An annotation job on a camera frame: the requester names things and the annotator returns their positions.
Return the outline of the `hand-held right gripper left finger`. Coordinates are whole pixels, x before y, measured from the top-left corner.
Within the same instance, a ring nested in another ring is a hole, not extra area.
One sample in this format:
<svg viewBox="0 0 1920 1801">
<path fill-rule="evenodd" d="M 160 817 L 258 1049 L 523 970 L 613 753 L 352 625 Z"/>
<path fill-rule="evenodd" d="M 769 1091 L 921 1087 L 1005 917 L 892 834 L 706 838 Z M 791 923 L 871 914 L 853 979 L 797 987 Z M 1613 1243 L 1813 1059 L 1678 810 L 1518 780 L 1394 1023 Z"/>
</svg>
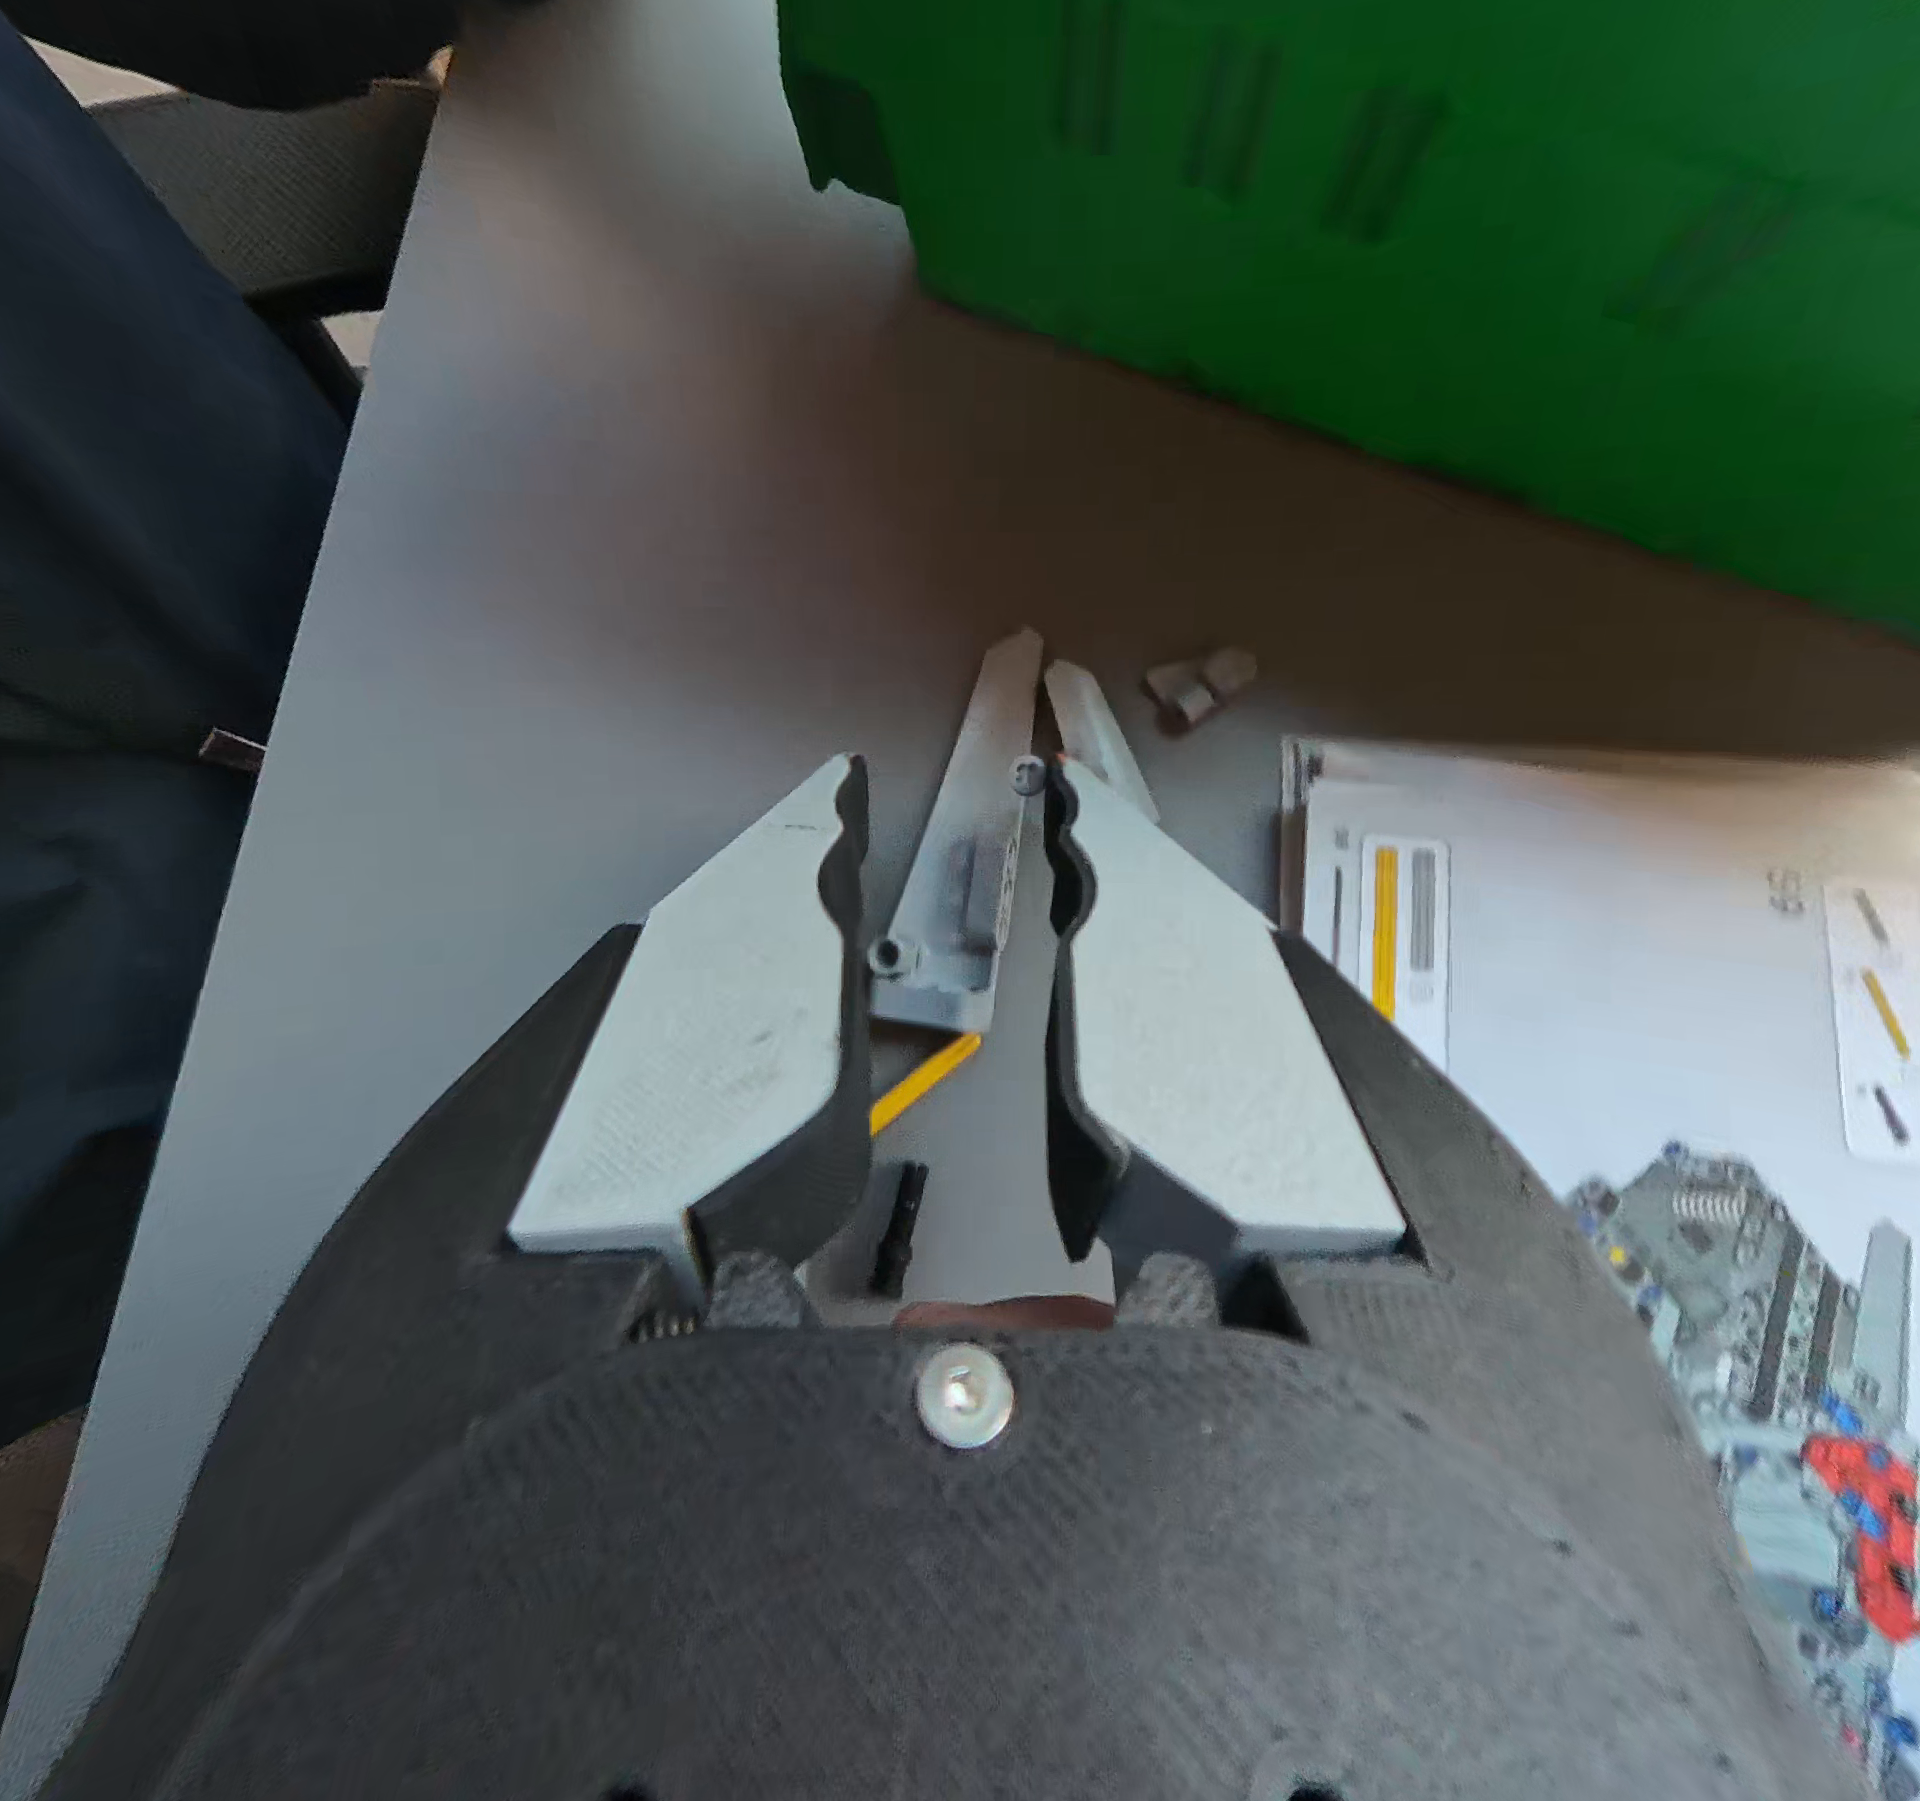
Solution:
<svg viewBox="0 0 1920 1801">
<path fill-rule="evenodd" d="M 872 1167 L 866 760 L 830 755 L 641 923 L 508 1226 L 528 1257 L 804 1267 Z"/>
</svg>

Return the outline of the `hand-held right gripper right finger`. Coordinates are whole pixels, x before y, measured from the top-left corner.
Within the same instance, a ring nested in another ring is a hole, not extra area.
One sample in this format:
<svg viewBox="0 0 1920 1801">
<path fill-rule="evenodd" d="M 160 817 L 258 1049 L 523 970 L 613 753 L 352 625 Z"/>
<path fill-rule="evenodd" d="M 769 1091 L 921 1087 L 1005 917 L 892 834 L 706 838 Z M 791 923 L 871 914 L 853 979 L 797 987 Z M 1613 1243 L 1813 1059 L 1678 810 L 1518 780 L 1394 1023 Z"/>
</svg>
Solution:
<svg viewBox="0 0 1920 1801">
<path fill-rule="evenodd" d="M 1045 853 L 1045 1180 L 1067 1255 L 1401 1249 L 1405 1208 L 1266 914 L 1075 758 L 1050 772 Z"/>
</svg>

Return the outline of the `grey lego wing assembly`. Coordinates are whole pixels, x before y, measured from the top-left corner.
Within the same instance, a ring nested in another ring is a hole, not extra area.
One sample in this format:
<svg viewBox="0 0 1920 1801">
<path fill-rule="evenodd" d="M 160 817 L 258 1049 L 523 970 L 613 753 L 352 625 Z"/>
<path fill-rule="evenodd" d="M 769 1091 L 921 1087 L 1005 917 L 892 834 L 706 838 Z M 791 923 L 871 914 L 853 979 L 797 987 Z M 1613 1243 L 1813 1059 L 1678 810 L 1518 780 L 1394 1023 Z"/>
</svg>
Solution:
<svg viewBox="0 0 1920 1801">
<path fill-rule="evenodd" d="M 1147 776 L 1091 671 L 1048 657 L 1043 635 L 1030 627 L 989 644 L 894 917 L 868 951 L 877 1019 L 949 1036 L 983 1034 L 993 1023 L 1021 836 L 1027 806 L 1037 799 L 1013 790 L 1010 768 L 1022 753 L 1043 755 L 1042 707 L 1070 760 L 1159 821 Z"/>
</svg>

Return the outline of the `small grey lego piece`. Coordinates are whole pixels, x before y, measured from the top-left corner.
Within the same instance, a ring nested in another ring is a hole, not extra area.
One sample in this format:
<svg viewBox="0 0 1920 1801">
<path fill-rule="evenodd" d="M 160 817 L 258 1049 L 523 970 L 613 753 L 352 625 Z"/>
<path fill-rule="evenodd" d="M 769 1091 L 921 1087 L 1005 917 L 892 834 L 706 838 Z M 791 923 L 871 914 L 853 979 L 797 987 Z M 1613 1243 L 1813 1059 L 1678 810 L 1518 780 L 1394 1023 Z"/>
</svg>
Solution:
<svg viewBox="0 0 1920 1801">
<path fill-rule="evenodd" d="M 1172 734 L 1196 731 L 1228 709 L 1259 674 L 1258 656 L 1243 645 L 1213 645 L 1196 656 L 1146 669 L 1143 692 L 1158 726 Z"/>
</svg>

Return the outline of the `yellow lego axle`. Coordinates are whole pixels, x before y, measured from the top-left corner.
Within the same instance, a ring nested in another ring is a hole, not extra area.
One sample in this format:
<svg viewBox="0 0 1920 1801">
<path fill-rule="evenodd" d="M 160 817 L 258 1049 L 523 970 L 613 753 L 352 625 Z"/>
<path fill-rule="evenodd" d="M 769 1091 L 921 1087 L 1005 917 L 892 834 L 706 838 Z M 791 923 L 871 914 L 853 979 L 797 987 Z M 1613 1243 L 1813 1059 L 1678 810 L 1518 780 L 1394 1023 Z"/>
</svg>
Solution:
<svg viewBox="0 0 1920 1801">
<path fill-rule="evenodd" d="M 886 1087 L 871 1107 L 871 1137 L 879 1137 L 933 1091 L 955 1078 L 978 1055 L 983 1041 L 986 1036 L 982 1031 L 952 1036 L 918 1060 L 907 1075 Z"/>
</svg>

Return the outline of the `black lego pin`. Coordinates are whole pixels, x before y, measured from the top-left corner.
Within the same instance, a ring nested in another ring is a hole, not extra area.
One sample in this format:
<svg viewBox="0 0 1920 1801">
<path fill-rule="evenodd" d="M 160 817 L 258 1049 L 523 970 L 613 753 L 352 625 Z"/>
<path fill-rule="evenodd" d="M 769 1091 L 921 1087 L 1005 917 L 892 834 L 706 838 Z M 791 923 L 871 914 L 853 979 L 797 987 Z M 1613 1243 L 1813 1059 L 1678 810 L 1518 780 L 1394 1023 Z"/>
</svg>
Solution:
<svg viewBox="0 0 1920 1801">
<path fill-rule="evenodd" d="M 897 1305 L 914 1260 L 914 1240 L 924 1204 L 930 1170 L 917 1160 L 903 1160 L 896 1173 L 896 1194 L 886 1227 L 877 1240 L 868 1292 L 872 1298 Z"/>
</svg>

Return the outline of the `open lego instruction booklet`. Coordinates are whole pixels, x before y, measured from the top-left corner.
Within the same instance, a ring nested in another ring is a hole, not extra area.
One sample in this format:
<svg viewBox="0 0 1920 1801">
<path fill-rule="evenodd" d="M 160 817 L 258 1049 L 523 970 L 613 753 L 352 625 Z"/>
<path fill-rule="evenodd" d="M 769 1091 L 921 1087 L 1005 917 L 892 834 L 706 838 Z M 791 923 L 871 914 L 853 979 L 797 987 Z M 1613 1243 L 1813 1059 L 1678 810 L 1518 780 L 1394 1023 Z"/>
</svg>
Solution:
<svg viewBox="0 0 1920 1801">
<path fill-rule="evenodd" d="M 1572 1207 L 1880 1796 L 1916 1796 L 1916 790 L 1914 758 L 1280 758 L 1289 923 Z"/>
</svg>

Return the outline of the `person's leg in dark trousers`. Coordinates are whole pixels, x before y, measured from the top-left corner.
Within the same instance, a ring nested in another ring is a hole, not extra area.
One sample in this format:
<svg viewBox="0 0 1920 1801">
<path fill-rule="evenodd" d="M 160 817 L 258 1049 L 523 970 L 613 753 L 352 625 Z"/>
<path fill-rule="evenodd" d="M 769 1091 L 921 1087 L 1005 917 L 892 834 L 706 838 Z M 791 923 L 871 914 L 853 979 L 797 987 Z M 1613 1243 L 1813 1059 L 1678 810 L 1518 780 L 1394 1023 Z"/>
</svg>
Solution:
<svg viewBox="0 0 1920 1801">
<path fill-rule="evenodd" d="M 2 45 L 2 1421 L 85 1404 L 347 421 Z"/>
</svg>

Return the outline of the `green plastic box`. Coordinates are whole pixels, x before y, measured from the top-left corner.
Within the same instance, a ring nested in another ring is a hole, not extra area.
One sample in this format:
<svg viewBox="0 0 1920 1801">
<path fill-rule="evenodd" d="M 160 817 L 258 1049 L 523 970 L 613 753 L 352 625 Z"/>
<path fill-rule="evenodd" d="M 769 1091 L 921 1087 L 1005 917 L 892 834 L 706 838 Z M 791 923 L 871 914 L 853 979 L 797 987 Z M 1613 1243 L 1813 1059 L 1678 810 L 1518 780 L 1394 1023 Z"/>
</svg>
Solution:
<svg viewBox="0 0 1920 1801">
<path fill-rule="evenodd" d="M 1916 634 L 1918 0 L 777 0 L 928 292 Z"/>
</svg>

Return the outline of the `grey fabric chair seat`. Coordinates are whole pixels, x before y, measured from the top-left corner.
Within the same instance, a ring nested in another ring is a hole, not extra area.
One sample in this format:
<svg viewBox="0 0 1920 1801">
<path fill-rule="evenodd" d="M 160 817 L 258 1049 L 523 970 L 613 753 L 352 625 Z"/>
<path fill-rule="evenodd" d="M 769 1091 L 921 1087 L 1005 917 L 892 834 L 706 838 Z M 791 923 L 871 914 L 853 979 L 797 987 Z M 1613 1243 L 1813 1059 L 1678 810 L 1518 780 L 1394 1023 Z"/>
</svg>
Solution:
<svg viewBox="0 0 1920 1801">
<path fill-rule="evenodd" d="M 384 307 L 441 95 L 415 76 L 318 107 L 164 90 L 90 113 L 258 313 L 317 322 Z"/>
</svg>

